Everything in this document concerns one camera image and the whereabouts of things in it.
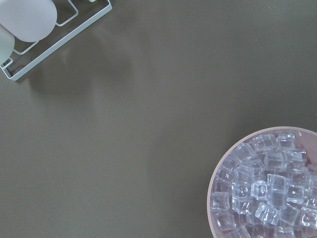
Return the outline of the pink bowl of ice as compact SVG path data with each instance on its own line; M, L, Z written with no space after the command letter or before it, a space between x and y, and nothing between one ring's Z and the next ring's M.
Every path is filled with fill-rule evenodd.
M234 144L210 180L215 238L317 235L317 134L297 127L256 131Z

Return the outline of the pink cup in rack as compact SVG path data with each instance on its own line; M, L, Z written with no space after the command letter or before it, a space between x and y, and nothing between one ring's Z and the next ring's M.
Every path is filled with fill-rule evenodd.
M0 24L24 42L36 42L55 27L57 9L51 0L2 0Z

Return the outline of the pale green cup in rack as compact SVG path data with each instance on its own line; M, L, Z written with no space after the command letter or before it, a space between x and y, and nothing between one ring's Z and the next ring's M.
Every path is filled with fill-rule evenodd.
M11 56L15 44L14 36L2 25L0 26L0 63L3 64Z

